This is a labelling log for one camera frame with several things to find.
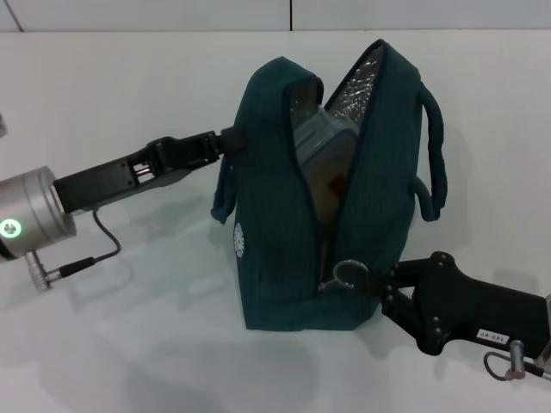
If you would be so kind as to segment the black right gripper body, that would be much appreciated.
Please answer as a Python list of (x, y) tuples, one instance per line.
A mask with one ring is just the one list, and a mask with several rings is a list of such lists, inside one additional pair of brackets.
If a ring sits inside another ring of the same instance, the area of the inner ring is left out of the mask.
[(547, 301), (531, 293), (473, 279), (452, 256), (436, 252), (414, 287), (424, 323), (422, 352), (439, 355), (454, 340), (506, 350), (514, 340), (538, 357), (551, 340)]

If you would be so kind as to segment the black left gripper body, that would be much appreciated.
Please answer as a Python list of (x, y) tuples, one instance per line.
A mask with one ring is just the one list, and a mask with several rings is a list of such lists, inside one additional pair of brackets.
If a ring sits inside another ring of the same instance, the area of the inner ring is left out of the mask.
[(60, 178), (53, 186), (66, 213), (91, 211), (182, 180), (195, 154), (196, 138), (163, 137), (125, 157)]

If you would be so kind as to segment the dark teal insulated lunch bag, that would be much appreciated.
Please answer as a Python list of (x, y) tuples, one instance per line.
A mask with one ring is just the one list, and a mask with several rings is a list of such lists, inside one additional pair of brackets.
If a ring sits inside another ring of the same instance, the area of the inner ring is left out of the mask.
[[(359, 289), (365, 274), (399, 261), (414, 213), (435, 221), (445, 206), (443, 117), (413, 64), (377, 40), (323, 94), (319, 77), (281, 57), (253, 74), (238, 107), (247, 145), (223, 158), (211, 214), (235, 219), (250, 330), (356, 329), (379, 303)], [(309, 101), (359, 127), (328, 236), (294, 148), (294, 120)]]

